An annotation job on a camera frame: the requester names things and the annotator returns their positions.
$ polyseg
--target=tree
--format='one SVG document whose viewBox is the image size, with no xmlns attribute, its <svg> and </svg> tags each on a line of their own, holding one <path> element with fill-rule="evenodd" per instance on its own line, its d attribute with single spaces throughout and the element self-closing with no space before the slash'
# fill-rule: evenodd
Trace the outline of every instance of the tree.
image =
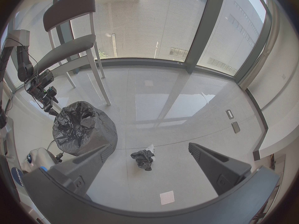
<svg viewBox="0 0 299 224">
<path fill-rule="evenodd" d="M 105 59 L 108 56 L 105 51 L 101 51 L 101 50 L 99 50 L 99 55 L 100 55 L 100 59 Z"/>
</svg>

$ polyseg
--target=blue circular logo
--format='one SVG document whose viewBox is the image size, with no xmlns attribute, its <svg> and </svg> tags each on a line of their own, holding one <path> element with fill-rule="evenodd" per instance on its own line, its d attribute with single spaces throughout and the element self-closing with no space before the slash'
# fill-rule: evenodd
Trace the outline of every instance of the blue circular logo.
<svg viewBox="0 0 299 224">
<path fill-rule="evenodd" d="M 22 179 L 21 179 L 22 176 L 23 176 L 23 173 L 22 173 L 21 170 L 19 170 L 19 169 L 13 167 L 13 168 L 11 169 L 11 175 L 13 176 L 13 179 L 14 179 L 19 185 L 21 185 L 22 187 L 24 187 L 23 182 L 22 182 Z"/>
</svg>

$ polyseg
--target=chair backrest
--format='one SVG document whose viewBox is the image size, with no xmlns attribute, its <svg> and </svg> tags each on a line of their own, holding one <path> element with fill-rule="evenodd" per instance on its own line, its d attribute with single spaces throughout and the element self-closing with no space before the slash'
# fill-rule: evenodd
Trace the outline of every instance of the chair backrest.
<svg viewBox="0 0 299 224">
<path fill-rule="evenodd" d="M 66 21 L 94 12 L 95 0 L 59 0 L 44 13 L 45 31 L 49 32 Z"/>
</svg>

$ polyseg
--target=black garbage bag liner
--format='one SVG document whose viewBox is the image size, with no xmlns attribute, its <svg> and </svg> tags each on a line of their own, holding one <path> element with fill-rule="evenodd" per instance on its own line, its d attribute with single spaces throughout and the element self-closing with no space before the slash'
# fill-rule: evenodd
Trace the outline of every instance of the black garbage bag liner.
<svg viewBox="0 0 299 224">
<path fill-rule="evenodd" d="M 75 156 L 104 144 L 111 144 L 114 152 L 118 139 L 114 122 L 85 101 L 62 108 L 52 133 L 58 148 Z"/>
<path fill-rule="evenodd" d="M 138 167 L 144 169 L 145 171 L 151 171 L 151 165 L 153 162 L 154 154 L 150 150 L 140 150 L 136 153 L 132 153 L 131 157 L 132 159 L 136 159 L 136 163 Z"/>
</svg>

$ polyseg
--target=black plastic bag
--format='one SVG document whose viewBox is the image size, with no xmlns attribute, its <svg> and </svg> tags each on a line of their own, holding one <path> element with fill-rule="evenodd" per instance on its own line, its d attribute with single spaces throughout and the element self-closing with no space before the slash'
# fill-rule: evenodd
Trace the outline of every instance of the black plastic bag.
<svg viewBox="0 0 299 224">
<path fill-rule="evenodd" d="M 150 150 L 140 150 L 136 153 L 132 153 L 131 157 L 132 159 L 136 159 L 136 163 L 138 167 L 144 169 L 145 171 L 151 171 L 151 165 L 153 162 L 154 154 Z"/>
<path fill-rule="evenodd" d="M 114 122 L 90 103 L 78 101 L 62 108 L 53 124 L 53 137 L 58 148 L 75 156 L 104 144 L 117 144 Z"/>
</svg>

